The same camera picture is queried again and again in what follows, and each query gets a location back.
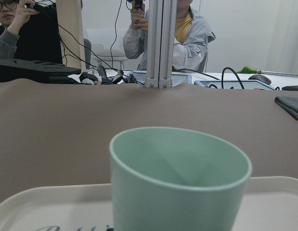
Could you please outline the green cup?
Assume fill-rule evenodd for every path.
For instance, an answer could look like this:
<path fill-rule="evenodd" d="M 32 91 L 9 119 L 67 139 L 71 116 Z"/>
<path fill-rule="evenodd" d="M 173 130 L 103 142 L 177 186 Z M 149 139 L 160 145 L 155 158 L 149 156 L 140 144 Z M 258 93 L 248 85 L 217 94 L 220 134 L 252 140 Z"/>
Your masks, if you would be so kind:
<path fill-rule="evenodd" d="M 144 127 L 109 145 L 116 231 L 230 231 L 252 173 L 248 156 L 215 136 Z"/>

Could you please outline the cream rabbit tray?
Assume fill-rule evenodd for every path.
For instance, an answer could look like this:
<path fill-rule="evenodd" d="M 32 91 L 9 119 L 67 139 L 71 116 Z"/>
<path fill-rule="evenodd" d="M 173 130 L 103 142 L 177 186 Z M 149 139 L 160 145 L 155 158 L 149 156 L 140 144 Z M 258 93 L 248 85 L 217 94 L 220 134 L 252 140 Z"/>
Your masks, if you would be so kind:
<path fill-rule="evenodd" d="M 0 231 L 111 231 L 109 184 L 39 187 L 0 203 Z M 235 231 L 298 231 L 298 179 L 249 180 Z"/>

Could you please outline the seated person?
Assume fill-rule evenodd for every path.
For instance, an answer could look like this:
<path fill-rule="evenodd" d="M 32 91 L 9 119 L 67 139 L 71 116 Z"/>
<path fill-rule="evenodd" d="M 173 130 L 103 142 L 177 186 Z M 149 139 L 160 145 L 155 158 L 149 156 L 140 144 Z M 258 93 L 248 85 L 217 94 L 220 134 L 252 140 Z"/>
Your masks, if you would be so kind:
<path fill-rule="evenodd" d="M 206 19 L 190 6 L 191 0 L 178 0 L 173 48 L 172 71 L 203 71 L 208 53 L 208 43 L 216 36 Z M 146 71 L 148 53 L 149 12 L 141 9 L 130 11 L 131 24 L 123 38 L 123 48 L 128 59 L 143 55 L 137 70 Z"/>
<path fill-rule="evenodd" d="M 62 63 L 56 4 L 0 0 L 0 59 Z"/>

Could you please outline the black computer mouse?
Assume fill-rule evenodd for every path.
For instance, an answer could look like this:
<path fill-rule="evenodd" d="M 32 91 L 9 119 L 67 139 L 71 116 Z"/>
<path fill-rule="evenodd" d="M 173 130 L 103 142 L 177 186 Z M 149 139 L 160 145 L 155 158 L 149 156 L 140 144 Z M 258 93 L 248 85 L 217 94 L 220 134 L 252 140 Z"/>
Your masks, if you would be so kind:
<path fill-rule="evenodd" d="M 254 74 L 250 76 L 248 80 L 259 80 L 260 82 L 263 82 L 267 85 L 270 85 L 272 83 L 272 81 L 268 77 L 261 74 Z"/>

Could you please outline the grey folded cloth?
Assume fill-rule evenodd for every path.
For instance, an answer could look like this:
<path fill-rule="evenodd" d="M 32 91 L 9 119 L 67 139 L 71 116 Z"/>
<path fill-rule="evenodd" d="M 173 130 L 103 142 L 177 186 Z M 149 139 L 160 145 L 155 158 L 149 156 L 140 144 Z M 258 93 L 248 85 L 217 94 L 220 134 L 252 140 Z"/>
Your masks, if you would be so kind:
<path fill-rule="evenodd" d="M 279 96 L 275 97 L 275 103 L 298 120 L 298 97 Z"/>

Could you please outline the black keyboard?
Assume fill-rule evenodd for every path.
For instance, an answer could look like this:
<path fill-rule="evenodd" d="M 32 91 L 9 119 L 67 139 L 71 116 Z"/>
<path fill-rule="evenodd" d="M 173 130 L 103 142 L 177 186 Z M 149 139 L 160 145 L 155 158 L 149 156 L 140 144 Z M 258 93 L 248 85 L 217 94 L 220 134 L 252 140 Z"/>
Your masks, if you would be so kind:
<path fill-rule="evenodd" d="M 284 86 L 284 87 L 282 87 L 282 90 L 287 90 L 287 91 L 298 91 L 298 85 L 294 85 L 294 86 Z"/>

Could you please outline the aluminium frame post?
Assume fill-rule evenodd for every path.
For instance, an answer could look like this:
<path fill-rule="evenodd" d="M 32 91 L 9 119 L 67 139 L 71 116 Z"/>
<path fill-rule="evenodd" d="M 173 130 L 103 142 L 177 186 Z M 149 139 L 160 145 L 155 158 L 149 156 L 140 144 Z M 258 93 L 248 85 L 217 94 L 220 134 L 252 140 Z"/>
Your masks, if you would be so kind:
<path fill-rule="evenodd" d="M 176 9 L 176 0 L 150 1 L 146 87 L 172 86 Z"/>

